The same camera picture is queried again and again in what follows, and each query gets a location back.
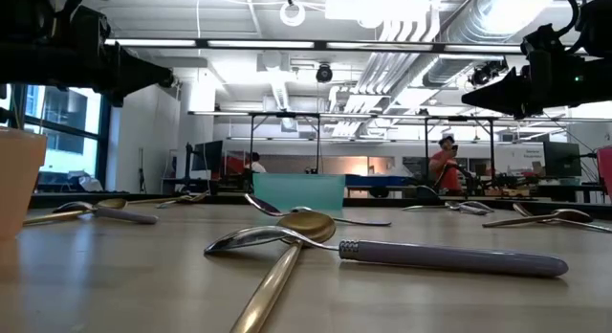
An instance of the translucent teal container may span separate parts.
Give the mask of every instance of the translucent teal container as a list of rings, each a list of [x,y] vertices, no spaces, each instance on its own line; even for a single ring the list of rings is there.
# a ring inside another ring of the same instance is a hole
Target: translucent teal container
[[[253,186],[257,198],[283,212],[303,206],[342,215],[344,175],[254,173]]]

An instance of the wooden table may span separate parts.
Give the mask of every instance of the wooden table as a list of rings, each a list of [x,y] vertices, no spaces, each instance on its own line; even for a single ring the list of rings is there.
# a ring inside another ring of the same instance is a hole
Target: wooden table
[[[0,246],[0,332],[227,332],[286,246],[204,257],[217,237],[274,224],[246,206],[155,210],[156,226],[87,220],[29,227]],[[515,249],[564,258],[560,279],[340,262],[302,252],[268,332],[612,331],[612,235],[534,224],[482,229],[446,210],[347,209],[392,228],[339,225],[342,238]]]

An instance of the ceiling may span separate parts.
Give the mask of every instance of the ceiling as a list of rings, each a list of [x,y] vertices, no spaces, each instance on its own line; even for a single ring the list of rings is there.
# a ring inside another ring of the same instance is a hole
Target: ceiling
[[[287,26],[279,18],[281,4],[286,0],[85,0],[84,5],[107,15],[115,37],[164,37],[182,38],[267,38],[267,39],[328,39],[328,40],[376,40],[382,28],[366,29],[353,20],[329,20],[325,18],[325,0],[296,0],[311,5],[306,8],[306,18],[297,27]],[[441,21],[459,7],[464,0],[442,0],[439,5]],[[199,12],[199,32],[196,18]],[[553,23],[560,28],[571,16],[568,5],[557,0],[546,8],[529,26],[516,33],[509,42],[520,42],[523,35],[538,26]],[[564,43],[576,40],[576,33],[568,33]],[[222,106],[244,102],[247,106],[270,96],[273,88],[256,72],[256,51],[155,50],[139,49],[138,56],[150,61],[173,58],[205,58],[224,83],[224,90],[217,95]],[[320,62],[329,62],[334,70],[334,80],[357,81],[366,68],[368,53],[319,53],[289,52],[292,70],[297,70],[295,80],[286,84],[289,96],[327,98],[330,89],[338,82],[317,84],[315,73]],[[509,64],[525,64],[520,56],[509,57]],[[440,91],[434,98],[444,107],[460,105],[460,98],[469,88],[465,76],[459,78],[458,90]]]

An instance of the red shirt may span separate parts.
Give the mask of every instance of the red shirt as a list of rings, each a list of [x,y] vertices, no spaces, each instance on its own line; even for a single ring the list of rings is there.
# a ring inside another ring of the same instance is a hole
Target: red shirt
[[[440,161],[443,158],[444,150],[436,152],[435,155],[431,156],[432,160]],[[456,164],[453,158],[447,159],[447,164]],[[444,170],[443,167],[440,170],[436,171],[436,176],[439,178]],[[447,174],[442,178],[442,182],[440,183],[441,189],[451,189],[451,190],[461,190],[461,184],[459,184],[459,177],[457,176],[457,169],[450,168],[447,171]]]

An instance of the camera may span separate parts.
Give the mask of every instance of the camera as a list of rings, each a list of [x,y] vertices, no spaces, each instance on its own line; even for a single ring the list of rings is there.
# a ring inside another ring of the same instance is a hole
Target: camera
[[[319,83],[327,83],[332,80],[334,73],[332,72],[332,68],[329,67],[329,64],[320,64],[317,70],[317,82]]]
[[[512,68],[502,80],[465,94],[461,101],[523,119],[542,114],[544,108],[610,100],[612,0],[593,0],[580,8],[576,0],[568,1],[573,15],[566,27],[554,31],[548,24],[524,37],[521,52],[529,65],[520,71]],[[565,50],[559,38],[572,28],[580,36]],[[575,55],[579,48],[599,59]]]

